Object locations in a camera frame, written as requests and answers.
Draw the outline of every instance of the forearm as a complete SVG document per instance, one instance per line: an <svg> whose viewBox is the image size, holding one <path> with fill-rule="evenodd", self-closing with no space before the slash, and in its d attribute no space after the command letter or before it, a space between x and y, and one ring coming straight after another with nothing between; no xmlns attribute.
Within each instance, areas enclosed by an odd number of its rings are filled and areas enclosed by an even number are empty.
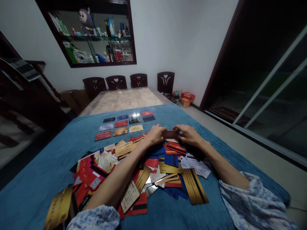
<svg viewBox="0 0 307 230"><path fill-rule="evenodd" d="M133 170L148 149L147 141L140 141L139 145L116 167L105 179L95 194L89 200L85 209L94 209L102 204L116 208L119 199L130 181Z"/></svg>
<svg viewBox="0 0 307 230"><path fill-rule="evenodd" d="M210 144L202 140L198 148L206 155L210 163L218 172L221 180L231 186L247 189L249 180L245 178L232 164L230 164L221 154L219 154Z"/></svg>

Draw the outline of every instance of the marble tabletop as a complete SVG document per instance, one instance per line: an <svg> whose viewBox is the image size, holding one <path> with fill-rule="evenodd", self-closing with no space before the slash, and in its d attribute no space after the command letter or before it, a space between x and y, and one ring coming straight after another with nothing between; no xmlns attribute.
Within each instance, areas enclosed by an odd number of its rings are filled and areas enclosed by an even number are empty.
<svg viewBox="0 0 307 230"><path fill-rule="evenodd" d="M99 113L172 103L152 87L104 91L80 113L79 117Z"/></svg>

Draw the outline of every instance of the blue tablecloth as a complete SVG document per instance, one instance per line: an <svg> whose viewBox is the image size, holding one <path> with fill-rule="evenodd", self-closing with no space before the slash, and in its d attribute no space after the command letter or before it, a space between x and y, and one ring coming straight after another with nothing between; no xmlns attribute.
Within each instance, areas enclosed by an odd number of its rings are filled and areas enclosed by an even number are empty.
<svg viewBox="0 0 307 230"><path fill-rule="evenodd" d="M142 122L143 131L94 142L99 127L103 125L103 119L145 111L153 111L156 120ZM285 204L289 204L290 195L273 179L175 104L166 104L74 119L0 192L1 229L41 230L52 198L68 184L73 183L73 174L69 169L83 154L120 140L127 142L130 137L148 132L155 124L167 129L172 129L176 124L193 126L239 171L258 175L265 187ZM126 217L121 222L121 229L234 229L222 201L216 176L211 173L207 180L201 177L200 181L209 204L192 206L190 201L182 197L175 200L158 189L148 199L148 213Z"/></svg>

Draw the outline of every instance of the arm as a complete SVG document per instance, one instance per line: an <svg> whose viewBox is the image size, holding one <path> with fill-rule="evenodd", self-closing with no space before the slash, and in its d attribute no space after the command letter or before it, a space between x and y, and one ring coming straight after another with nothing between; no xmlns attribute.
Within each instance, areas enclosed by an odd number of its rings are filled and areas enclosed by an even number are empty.
<svg viewBox="0 0 307 230"><path fill-rule="evenodd" d="M182 131L183 134L180 134L179 138L183 142L198 147L206 155L224 183L244 190L248 189L249 180L219 154L210 142L204 140L193 127L176 125L173 130L175 129Z"/></svg>
<svg viewBox="0 0 307 230"><path fill-rule="evenodd" d="M84 210L94 209L102 204L116 208L137 163L150 146L163 141L162 133L165 130L167 129L160 125L153 126L149 134L101 184Z"/></svg>

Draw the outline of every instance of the table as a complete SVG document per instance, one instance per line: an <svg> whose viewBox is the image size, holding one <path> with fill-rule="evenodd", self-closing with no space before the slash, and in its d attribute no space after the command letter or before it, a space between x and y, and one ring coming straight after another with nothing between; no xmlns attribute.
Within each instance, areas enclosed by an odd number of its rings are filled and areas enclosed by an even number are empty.
<svg viewBox="0 0 307 230"><path fill-rule="evenodd" d="M153 87L104 91L80 113L79 117L172 103Z"/></svg>
<svg viewBox="0 0 307 230"><path fill-rule="evenodd" d="M94 142L103 119L135 112L153 111L156 120L142 122L143 131L111 137ZM286 205L290 195L272 178L263 173L242 155L186 114L173 103L143 108L111 111L82 116L70 122L3 190L0 191L1 229L37 229L44 226L46 215L55 194L73 183L69 169L87 151L95 151L120 140L129 141L150 131L160 124L168 130L176 124L193 126L196 131L223 155L239 171L260 177L266 188L272 191ZM211 173L200 182L209 199L208 204L191 205L179 197L175 200L158 189L148 199L148 213L126 217L120 228L156 230L159 229L234 229L232 219L222 201L218 176Z"/></svg>

